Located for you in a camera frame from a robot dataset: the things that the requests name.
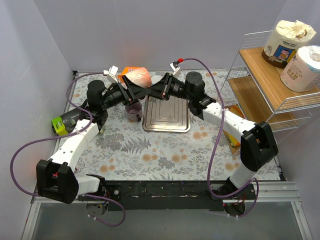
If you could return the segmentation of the green mug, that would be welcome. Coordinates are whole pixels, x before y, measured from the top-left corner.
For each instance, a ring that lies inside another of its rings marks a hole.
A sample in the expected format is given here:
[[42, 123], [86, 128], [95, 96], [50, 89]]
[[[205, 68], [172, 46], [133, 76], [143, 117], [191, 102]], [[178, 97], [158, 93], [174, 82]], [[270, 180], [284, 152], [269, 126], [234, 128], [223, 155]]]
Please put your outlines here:
[[103, 134], [105, 133], [105, 129], [102, 128], [102, 129], [99, 131], [99, 133], [100, 133], [101, 135], [103, 135]]

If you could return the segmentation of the purple mug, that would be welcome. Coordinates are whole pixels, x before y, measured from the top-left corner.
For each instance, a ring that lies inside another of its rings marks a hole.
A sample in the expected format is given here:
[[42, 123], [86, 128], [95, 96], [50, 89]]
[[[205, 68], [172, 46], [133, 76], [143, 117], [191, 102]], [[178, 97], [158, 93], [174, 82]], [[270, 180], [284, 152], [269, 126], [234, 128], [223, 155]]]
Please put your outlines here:
[[126, 117], [132, 122], [141, 122], [143, 116], [142, 104], [137, 101], [125, 106]]

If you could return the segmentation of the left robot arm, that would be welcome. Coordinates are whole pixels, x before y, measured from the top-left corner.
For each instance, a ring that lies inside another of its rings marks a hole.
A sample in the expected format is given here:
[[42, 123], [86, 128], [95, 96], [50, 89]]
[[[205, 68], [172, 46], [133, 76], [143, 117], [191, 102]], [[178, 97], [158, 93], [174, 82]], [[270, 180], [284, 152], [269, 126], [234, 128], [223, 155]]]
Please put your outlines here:
[[40, 196], [70, 204], [77, 196], [90, 194], [95, 200], [106, 196], [105, 180], [98, 175], [77, 178], [77, 162], [90, 141], [101, 131], [108, 118], [107, 110], [118, 104], [132, 104], [149, 94], [152, 85], [149, 74], [125, 74], [123, 83], [114, 82], [106, 87], [101, 80], [87, 85], [87, 99], [82, 105], [72, 136], [48, 160], [36, 165], [37, 192]]

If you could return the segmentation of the pink mug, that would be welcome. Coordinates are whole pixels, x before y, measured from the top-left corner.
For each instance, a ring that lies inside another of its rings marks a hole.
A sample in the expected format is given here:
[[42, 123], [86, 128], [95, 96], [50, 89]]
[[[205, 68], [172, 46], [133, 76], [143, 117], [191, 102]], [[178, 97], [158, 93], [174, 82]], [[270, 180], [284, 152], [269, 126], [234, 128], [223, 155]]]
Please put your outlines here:
[[125, 76], [134, 84], [148, 88], [152, 85], [151, 75], [145, 67], [139, 67], [132, 71], [129, 71]]

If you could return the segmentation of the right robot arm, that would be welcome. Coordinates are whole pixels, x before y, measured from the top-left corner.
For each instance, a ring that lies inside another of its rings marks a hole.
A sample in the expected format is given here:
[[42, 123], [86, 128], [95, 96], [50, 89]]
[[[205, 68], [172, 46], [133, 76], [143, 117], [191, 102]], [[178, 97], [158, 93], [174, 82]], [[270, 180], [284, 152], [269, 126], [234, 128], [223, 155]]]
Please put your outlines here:
[[150, 96], [159, 100], [170, 97], [187, 100], [194, 116], [221, 127], [240, 143], [241, 163], [224, 185], [213, 190], [216, 198], [239, 198], [258, 170], [279, 153], [271, 126], [265, 121], [255, 123], [223, 108], [206, 94], [205, 82], [199, 72], [189, 72], [184, 82], [170, 73], [152, 76], [149, 90]]

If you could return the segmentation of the blue white mug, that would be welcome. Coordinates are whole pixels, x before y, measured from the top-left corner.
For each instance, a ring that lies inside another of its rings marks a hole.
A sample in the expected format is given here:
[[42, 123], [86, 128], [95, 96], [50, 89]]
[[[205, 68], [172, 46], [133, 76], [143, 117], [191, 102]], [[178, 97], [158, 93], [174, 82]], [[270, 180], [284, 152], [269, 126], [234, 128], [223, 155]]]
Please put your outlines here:
[[151, 83], [152, 85], [158, 83], [162, 79], [162, 76], [160, 75], [154, 75], [151, 77]]

